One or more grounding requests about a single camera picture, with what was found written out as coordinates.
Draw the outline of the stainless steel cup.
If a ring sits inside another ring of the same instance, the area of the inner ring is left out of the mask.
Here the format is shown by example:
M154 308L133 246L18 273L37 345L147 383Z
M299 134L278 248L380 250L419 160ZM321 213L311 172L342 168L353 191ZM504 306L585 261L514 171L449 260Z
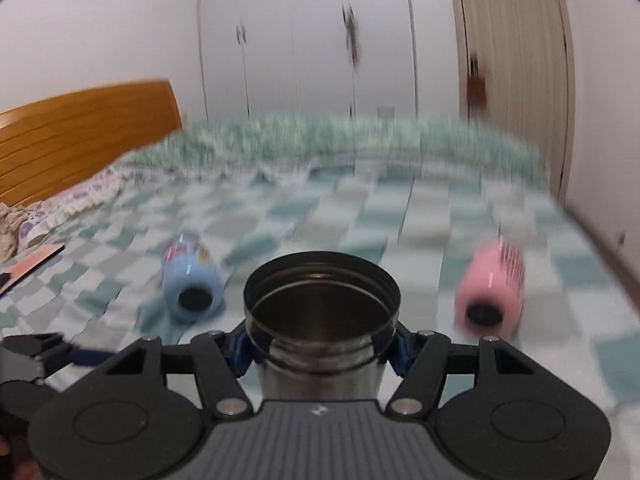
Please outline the stainless steel cup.
M342 252L281 256L250 274L243 300L264 399L376 398L401 300L377 264Z

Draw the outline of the light blue cartoon bottle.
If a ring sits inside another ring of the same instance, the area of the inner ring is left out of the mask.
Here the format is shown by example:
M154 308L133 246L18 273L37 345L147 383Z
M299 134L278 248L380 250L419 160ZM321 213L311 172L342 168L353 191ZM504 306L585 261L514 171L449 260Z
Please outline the light blue cartoon bottle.
M162 289L168 312L193 324L221 308L224 280L207 247L192 233L172 238L162 255Z

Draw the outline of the pink bottle with text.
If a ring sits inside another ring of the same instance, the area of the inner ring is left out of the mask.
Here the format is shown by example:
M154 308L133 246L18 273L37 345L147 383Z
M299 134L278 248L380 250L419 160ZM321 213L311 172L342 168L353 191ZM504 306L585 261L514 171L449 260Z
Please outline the pink bottle with text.
M503 237L480 246L454 296L454 322L478 336L511 338L521 322L525 261Z

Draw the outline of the checkered green bed sheet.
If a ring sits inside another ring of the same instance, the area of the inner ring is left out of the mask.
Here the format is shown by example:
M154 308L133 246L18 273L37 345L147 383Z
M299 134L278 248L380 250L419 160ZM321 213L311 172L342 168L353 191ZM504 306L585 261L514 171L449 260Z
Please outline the checkered green bed sheet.
M524 312L514 342L608 413L639 402L639 319L585 235L547 193L477 174L441 176L335 166L283 181L137 174L111 203L63 224L63 251L1 301L8 334L53 330L119 349L142 335L174 344L198 326L173 321L160 257L180 233L221 267L224 308L242 320L242 290L263 262L335 250L379 264L401 290L400 318L465 342L454 294L477 247L504 237L525 259Z

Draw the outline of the purple floral pillow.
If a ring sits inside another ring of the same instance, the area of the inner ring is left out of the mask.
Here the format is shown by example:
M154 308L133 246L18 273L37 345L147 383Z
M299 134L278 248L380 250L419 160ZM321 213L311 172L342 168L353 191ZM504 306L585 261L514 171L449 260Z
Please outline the purple floral pillow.
M35 246L66 221L109 202L122 192L126 180L124 170L108 166L91 178L33 204L17 231L17 250L22 252Z

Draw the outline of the wooden headboard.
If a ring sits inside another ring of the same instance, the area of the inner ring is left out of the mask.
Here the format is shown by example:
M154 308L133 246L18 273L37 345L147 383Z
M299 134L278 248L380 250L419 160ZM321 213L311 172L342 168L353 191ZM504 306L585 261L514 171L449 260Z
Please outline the wooden headboard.
M45 200L182 128L167 79L55 96L1 114L1 201Z

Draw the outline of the green floral duvet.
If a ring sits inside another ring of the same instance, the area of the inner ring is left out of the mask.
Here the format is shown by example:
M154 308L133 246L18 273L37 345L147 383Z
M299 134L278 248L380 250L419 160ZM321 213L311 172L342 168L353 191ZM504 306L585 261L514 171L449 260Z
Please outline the green floral duvet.
M535 145L460 119L314 116L277 113L192 124L135 148L116 166L168 174L301 174L349 162L454 167L544 188L549 171Z

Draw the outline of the brown plush toy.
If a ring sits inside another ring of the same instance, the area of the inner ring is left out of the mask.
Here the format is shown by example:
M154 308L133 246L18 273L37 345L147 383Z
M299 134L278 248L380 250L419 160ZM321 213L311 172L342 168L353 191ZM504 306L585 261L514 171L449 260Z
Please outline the brown plush toy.
M476 53L469 58L468 81L466 82L466 100L470 113L484 112L487 107L486 79L480 72L480 62Z

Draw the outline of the white wardrobe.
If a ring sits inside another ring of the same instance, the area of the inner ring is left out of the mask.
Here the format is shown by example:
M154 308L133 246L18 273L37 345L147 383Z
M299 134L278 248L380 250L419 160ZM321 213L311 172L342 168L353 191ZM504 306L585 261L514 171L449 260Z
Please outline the white wardrobe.
M350 64L342 6L358 22ZM198 0L208 119L416 116L409 0Z

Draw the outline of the hanging ornament on wardrobe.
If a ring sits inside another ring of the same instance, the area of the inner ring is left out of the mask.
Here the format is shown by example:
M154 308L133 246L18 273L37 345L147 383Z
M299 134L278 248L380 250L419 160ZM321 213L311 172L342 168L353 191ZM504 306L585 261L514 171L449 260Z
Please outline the hanging ornament on wardrobe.
M342 17L345 26L346 48L350 57L350 64L357 68L360 58L359 28L352 6L342 6Z

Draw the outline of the beige wooden door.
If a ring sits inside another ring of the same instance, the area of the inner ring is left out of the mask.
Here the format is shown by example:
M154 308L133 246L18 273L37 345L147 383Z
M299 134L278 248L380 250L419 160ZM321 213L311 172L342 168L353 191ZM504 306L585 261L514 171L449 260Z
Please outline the beige wooden door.
M452 0L460 65L460 110L535 145L549 190L566 199L575 129L575 63L566 0ZM486 79L487 107L470 113L469 58Z

